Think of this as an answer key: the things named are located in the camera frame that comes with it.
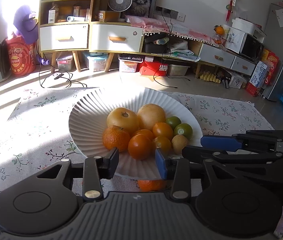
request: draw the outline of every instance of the fluted plate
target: fluted plate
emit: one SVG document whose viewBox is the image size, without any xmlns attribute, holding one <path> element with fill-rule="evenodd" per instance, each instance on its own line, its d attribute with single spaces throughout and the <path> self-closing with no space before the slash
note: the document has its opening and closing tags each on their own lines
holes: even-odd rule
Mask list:
<svg viewBox="0 0 283 240">
<path fill-rule="evenodd" d="M 157 104 L 165 110 L 167 117 L 178 116 L 183 123 L 191 125 L 194 133 L 189 144 L 201 146 L 201 128 L 193 114 L 181 103 L 156 90 L 125 86 L 90 89 L 75 104 L 68 121 L 73 142 L 85 156 L 105 156 L 108 150 L 103 146 L 102 135 L 107 128 L 108 114 L 117 107 L 137 113 L 145 104 Z M 160 179 L 154 157 L 138 161 L 131 158 L 128 152 L 120 153 L 115 174 L 131 179 Z"/>
</svg>

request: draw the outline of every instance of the gray refrigerator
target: gray refrigerator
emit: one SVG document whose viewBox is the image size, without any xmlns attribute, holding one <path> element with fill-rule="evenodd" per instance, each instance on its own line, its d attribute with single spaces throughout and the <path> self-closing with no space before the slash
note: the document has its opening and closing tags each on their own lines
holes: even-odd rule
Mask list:
<svg viewBox="0 0 283 240">
<path fill-rule="evenodd" d="M 271 50 L 279 57 L 276 77 L 273 78 L 273 84 L 267 86 L 263 96 L 271 101 L 277 101 L 283 94 L 283 27 L 279 26 L 276 10 L 282 10 L 283 7 L 271 4 L 265 33 L 265 48 Z"/>
</svg>

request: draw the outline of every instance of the red barrel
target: red barrel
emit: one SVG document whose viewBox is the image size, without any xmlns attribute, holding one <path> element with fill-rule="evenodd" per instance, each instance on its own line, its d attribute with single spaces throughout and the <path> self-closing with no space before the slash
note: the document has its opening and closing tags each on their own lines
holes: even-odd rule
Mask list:
<svg viewBox="0 0 283 240">
<path fill-rule="evenodd" d="M 6 39 L 8 46 L 8 55 L 12 74 L 17 77 L 32 73 L 35 66 L 35 55 L 33 44 L 26 44 L 22 36 Z"/>
</svg>

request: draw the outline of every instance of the red gift box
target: red gift box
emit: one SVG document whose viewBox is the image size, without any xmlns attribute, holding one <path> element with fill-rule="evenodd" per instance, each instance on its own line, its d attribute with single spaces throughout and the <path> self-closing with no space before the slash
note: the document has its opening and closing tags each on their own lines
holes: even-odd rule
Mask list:
<svg viewBox="0 0 283 240">
<path fill-rule="evenodd" d="M 166 76 L 168 64 L 162 64 L 161 62 L 147 62 L 138 63 L 139 73 L 143 76 Z"/>
<path fill-rule="evenodd" d="M 266 77 L 266 80 L 265 80 L 265 84 L 267 84 L 267 86 L 269 86 L 273 82 L 273 76 L 275 76 L 275 70 L 276 70 L 277 64 L 279 62 L 279 58 L 272 51 L 270 51 L 268 49 L 264 49 L 263 53 L 262 53 L 261 61 L 266 61 L 266 60 L 268 60 L 268 61 L 270 61 L 271 63 L 274 64 L 273 67 L 272 66 L 270 67 L 270 70 L 268 72 L 268 76 Z"/>
<path fill-rule="evenodd" d="M 248 82 L 246 86 L 246 91 L 251 94 L 253 97 L 256 97 L 260 91 L 260 88 L 256 88 L 253 84 Z"/>
</svg>

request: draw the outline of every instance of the floor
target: floor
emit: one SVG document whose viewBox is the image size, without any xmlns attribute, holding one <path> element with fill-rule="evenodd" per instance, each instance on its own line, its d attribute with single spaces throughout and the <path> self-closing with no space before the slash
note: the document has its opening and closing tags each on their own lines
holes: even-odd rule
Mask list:
<svg viewBox="0 0 283 240">
<path fill-rule="evenodd" d="M 180 92 L 188 94 L 197 94 L 204 96 L 228 98 L 234 100 L 250 101 L 255 104 L 256 109 L 270 122 L 270 124 L 277 130 L 283 129 L 283 107 L 280 103 L 271 102 L 262 97 L 252 97 L 244 89 L 225 89 L 222 84 L 215 84 L 212 82 L 205 82 L 200 79 L 195 79 L 193 73 L 189 73 L 186 78 L 168 78 L 157 77 L 156 81 L 152 77 L 141 76 L 139 73 L 124 73 L 119 72 L 116 63 L 113 63 L 111 70 L 108 73 L 94 72 L 91 73 L 88 69 L 82 72 L 73 71 L 72 80 L 77 80 L 87 84 L 88 87 L 100 86 L 116 86 L 124 84 L 129 86 L 140 85 L 155 90 Z M 43 82 L 43 87 L 66 87 L 68 81 L 66 79 L 54 80 L 50 74 L 50 69 L 47 67 L 41 68 L 40 80 Z M 82 87 L 81 84 L 73 83 L 72 87 Z M 9 77 L 6 81 L 0 83 L 0 129 L 3 122 L 5 122 L 15 105 L 20 99 L 20 95 L 25 89 L 41 90 L 39 84 L 39 67 L 36 71 L 28 76 L 15 78 Z"/>
</svg>

